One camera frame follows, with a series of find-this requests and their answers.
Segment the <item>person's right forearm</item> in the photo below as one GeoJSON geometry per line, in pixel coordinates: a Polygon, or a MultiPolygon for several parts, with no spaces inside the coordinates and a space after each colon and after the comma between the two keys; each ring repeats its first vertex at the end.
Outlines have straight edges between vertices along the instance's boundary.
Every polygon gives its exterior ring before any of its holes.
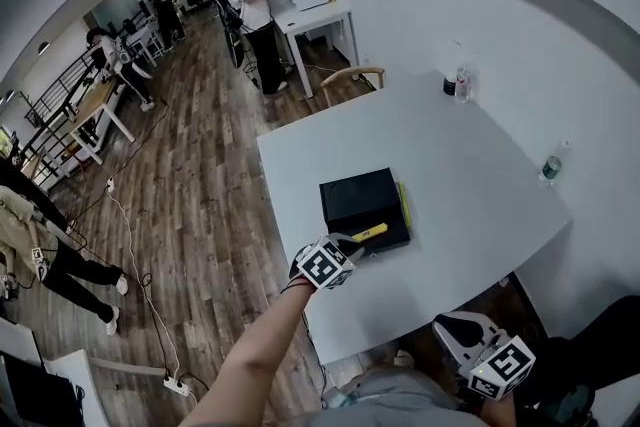
{"type": "Polygon", "coordinates": [[[506,395],[497,401],[486,400],[480,418],[489,427],[517,427],[513,395],[506,395]]]}

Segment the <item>yellow utility knife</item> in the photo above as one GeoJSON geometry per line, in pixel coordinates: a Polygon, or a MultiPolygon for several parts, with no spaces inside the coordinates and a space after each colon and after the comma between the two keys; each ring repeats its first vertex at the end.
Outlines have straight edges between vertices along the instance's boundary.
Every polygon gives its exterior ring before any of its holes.
{"type": "Polygon", "coordinates": [[[352,236],[352,238],[358,243],[364,243],[367,240],[370,240],[374,237],[382,235],[388,231],[388,225],[386,223],[380,223],[374,227],[363,230],[359,233],[356,233],[352,236]]]}

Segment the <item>black monitor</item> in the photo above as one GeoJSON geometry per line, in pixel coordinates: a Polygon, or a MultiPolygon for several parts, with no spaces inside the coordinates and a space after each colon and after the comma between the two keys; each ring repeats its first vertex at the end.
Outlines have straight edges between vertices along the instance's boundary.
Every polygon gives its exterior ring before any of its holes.
{"type": "Polygon", "coordinates": [[[0,427],[83,427],[74,387],[0,352],[0,427]]]}

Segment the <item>white chair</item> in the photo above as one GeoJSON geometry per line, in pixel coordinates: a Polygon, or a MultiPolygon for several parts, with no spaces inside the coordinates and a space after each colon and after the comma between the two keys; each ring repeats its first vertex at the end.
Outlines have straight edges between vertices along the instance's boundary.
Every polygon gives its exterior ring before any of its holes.
{"type": "Polygon", "coordinates": [[[158,59],[164,55],[164,45],[155,22],[147,23],[134,34],[129,35],[126,43],[136,54],[142,54],[153,68],[158,65],[158,59]]]}

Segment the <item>black box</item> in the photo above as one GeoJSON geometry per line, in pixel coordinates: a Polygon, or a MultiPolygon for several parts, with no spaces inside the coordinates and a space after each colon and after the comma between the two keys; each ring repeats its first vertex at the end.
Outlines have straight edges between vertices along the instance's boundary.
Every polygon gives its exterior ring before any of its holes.
{"type": "Polygon", "coordinates": [[[323,217],[329,233],[353,236],[380,223],[388,231],[361,243],[368,255],[410,242],[396,182],[390,168],[319,185],[323,217]]]}

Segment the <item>person's left forearm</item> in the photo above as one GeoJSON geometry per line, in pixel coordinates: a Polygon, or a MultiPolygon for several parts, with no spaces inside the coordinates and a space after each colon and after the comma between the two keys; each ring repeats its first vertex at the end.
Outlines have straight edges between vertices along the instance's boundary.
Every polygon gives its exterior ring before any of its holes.
{"type": "Polygon", "coordinates": [[[315,287],[298,277],[245,331],[209,391],[178,427],[261,427],[275,374],[315,287]]]}

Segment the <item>wooden-top table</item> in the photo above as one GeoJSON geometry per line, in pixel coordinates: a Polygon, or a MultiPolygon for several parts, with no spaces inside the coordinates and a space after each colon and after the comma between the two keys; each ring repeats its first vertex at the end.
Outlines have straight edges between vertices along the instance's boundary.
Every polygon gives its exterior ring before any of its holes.
{"type": "Polygon", "coordinates": [[[79,105],[76,119],[72,123],[69,131],[69,135],[80,145],[82,149],[84,149],[89,154],[89,156],[98,165],[102,165],[103,160],[87,143],[84,142],[84,140],[79,135],[79,129],[96,113],[104,113],[131,143],[135,141],[134,135],[118,118],[114,110],[108,106],[108,100],[116,90],[116,80],[114,78],[111,78],[105,83],[98,84],[94,89],[88,92],[79,105]]]}

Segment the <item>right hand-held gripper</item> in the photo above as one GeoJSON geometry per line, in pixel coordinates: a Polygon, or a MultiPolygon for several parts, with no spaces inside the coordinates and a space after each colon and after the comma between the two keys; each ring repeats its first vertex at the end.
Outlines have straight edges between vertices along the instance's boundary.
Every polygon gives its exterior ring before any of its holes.
{"type": "Polygon", "coordinates": [[[498,332],[480,313],[439,314],[433,331],[459,365],[458,384],[488,399],[509,395],[530,373],[535,356],[518,337],[498,332]]]}

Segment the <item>black metal railing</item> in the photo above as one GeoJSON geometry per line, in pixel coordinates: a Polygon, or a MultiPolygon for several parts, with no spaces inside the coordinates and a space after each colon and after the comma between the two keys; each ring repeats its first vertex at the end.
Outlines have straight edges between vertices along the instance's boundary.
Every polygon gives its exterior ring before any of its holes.
{"type": "Polygon", "coordinates": [[[94,46],[86,50],[36,100],[24,97],[28,105],[24,118],[33,128],[44,126],[51,117],[69,108],[74,95],[86,87],[86,80],[94,77],[104,64],[101,48],[94,46]]]}

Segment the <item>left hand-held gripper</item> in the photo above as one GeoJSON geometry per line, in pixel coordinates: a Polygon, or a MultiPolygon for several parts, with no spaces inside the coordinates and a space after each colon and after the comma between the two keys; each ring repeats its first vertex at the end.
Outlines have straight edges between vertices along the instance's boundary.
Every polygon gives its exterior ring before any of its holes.
{"type": "Polygon", "coordinates": [[[306,278],[317,290],[342,285],[355,270],[355,263],[368,255],[367,248],[359,244],[342,233],[323,235],[297,252],[290,265],[289,280],[306,278]]]}

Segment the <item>small white table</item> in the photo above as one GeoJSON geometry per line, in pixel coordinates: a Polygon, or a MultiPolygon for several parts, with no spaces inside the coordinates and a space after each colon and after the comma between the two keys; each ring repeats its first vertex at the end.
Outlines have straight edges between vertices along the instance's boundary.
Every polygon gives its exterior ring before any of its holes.
{"type": "Polygon", "coordinates": [[[296,40],[298,35],[340,22],[343,29],[342,35],[346,43],[347,59],[351,66],[359,64],[354,41],[351,9],[348,5],[332,2],[305,11],[299,11],[293,4],[288,2],[273,3],[271,13],[281,36],[287,58],[295,66],[307,98],[312,98],[314,93],[296,40]]]}

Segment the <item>yellow ruler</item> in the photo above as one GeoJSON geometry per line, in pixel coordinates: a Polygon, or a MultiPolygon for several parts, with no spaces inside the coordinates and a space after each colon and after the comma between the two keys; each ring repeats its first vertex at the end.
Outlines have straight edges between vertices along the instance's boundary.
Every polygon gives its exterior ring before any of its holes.
{"type": "Polygon", "coordinates": [[[402,206],[402,211],[403,211],[403,216],[404,216],[404,222],[405,225],[407,227],[407,229],[410,231],[411,230],[411,216],[410,216],[410,211],[409,211],[409,205],[408,205],[408,200],[407,200],[407,195],[406,195],[406,189],[405,186],[402,182],[397,182],[397,189],[398,189],[398,194],[400,197],[400,201],[401,201],[401,206],[402,206]]]}

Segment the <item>clear bottle green label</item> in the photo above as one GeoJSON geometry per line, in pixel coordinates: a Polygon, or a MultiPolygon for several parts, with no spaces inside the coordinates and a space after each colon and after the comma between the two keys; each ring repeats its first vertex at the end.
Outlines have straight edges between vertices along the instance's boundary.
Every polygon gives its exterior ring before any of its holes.
{"type": "Polygon", "coordinates": [[[561,140],[549,154],[539,172],[539,180],[545,186],[552,186],[564,167],[570,149],[568,140],[561,140]]]}

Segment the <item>wooden chair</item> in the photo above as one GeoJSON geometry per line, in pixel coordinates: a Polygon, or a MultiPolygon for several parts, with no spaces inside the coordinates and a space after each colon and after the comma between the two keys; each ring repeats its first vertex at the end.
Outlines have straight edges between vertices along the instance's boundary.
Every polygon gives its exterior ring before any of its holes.
{"type": "Polygon", "coordinates": [[[360,80],[364,78],[366,75],[376,75],[378,79],[378,85],[376,90],[383,89],[385,85],[385,74],[386,70],[379,66],[356,66],[356,67],[348,67],[334,72],[332,75],[328,76],[324,79],[319,87],[322,89],[324,93],[325,100],[327,102],[327,107],[332,107],[333,102],[331,96],[328,92],[328,88],[332,86],[336,82],[340,82],[341,80],[346,80],[347,78],[352,81],[360,80]]]}

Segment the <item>person's torso in grey shirt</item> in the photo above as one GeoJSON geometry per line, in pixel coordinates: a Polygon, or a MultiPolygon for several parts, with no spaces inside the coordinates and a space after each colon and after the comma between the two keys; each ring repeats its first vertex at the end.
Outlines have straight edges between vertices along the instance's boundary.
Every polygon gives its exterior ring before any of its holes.
{"type": "Polygon", "coordinates": [[[287,427],[488,427],[427,375],[404,367],[374,369],[327,399],[325,409],[300,415],[287,427]]]}

